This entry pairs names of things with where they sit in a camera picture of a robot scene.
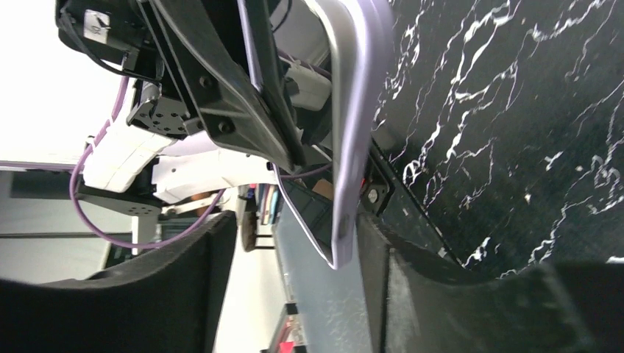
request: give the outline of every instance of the silver metal frame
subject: silver metal frame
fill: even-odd
[[[305,0],[330,42],[333,116],[333,220],[331,253],[316,241],[279,178],[280,191],[310,242],[333,269],[351,261],[361,180],[371,125],[394,49],[387,0]]]

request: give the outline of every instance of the white connector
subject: white connector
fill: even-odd
[[[85,162],[82,172],[85,185],[123,193],[147,163],[174,142],[117,119]]]
[[[315,112],[321,110],[330,97],[331,81],[296,60],[285,61],[291,64],[286,77],[292,78],[299,88],[299,93],[291,96],[292,104]]]
[[[174,204],[198,193],[249,184],[277,184],[267,160],[227,149],[161,156],[152,169],[154,196]]]

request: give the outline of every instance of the black mechanical bracket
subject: black mechanical bracket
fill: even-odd
[[[394,184],[388,171],[383,168],[383,161],[376,146],[371,147],[361,192],[362,207],[376,216],[381,215],[386,209],[394,193]]]
[[[142,82],[136,87],[134,105],[127,123],[168,138],[184,139],[189,133],[185,105],[176,98],[161,94],[158,86]]]
[[[262,156],[287,171],[305,164],[266,1],[248,5],[260,93],[250,82],[235,1],[204,7],[200,0],[142,0],[139,7],[188,119],[199,118],[221,147]]]
[[[128,190],[123,193],[88,187],[85,185],[82,175],[78,176],[76,199],[123,215],[137,217],[160,215],[164,203],[153,195],[152,166],[155,163],[158,163],[158,159],[151,161],[149,167],[144,168],[136,176]]]

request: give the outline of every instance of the book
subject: book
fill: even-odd
[[[266,196],[263,200],[264,212],[262,213],[262,224],[269,224],[269,216],[271,214],[271,204],[273,200],[273,193],[275,192],[275,185],[268,186],[266,190]]]
[[[273,191],[273,199],[271,200],[271,212],[269,213],[269,224],[275,223],[277,217],[277,204],[280,200],[280,190],[275,188]]]
[[[258,197],[258,219],[260,220],[261,223],[262,223],[262,216],[264,215],[264,198],[266,197],[267,189],[268,188],[266,184],[259,184],[258,192],[256,193]]]

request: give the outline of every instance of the black cable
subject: black cable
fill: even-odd
[[[151,82],[151,83],[153,83],[155,85],[160,86],[160,83],[157,80],[155,80],[155,79],[152,79],[152,78],[149,78],[149,77],[145,77],[143,75],[138,75],[138,74],[133,74],[133,73],[130,73],[130,72],[124,72],[124,71],[117,70],[113,66],[105,64],[104,61],[102,61],[102,59],[98,58],[85,45],[85,43],[82,41],[82,39],[80,39],[80,36],[76,33],[76,29],[74,28],[72,17],[66,10],[67,4],[60,10],[60,23],[63,26],[63,29],[65,30],[65,32],[69,35],[71,40],[78,46],[78,49],[80,49],[80,51],[82,51],[82,53],[87,55],[89,57],[89,59],[91,59],[99,67],[103,68],[106,71],[112,72],[113,74],[117,74],[117,75],[120,75],[120,76],[128,76],[131,79],[140,79],[140,80]]]
[[[277,30],[286,22],[288,15],[291,13],[291,9],[292,9],[292,0],[288,0],[288,7],[286,8],[286,13],[284,14],[284,17],[282,17],[282,20],[273,29],[273,33],[277,32]]]

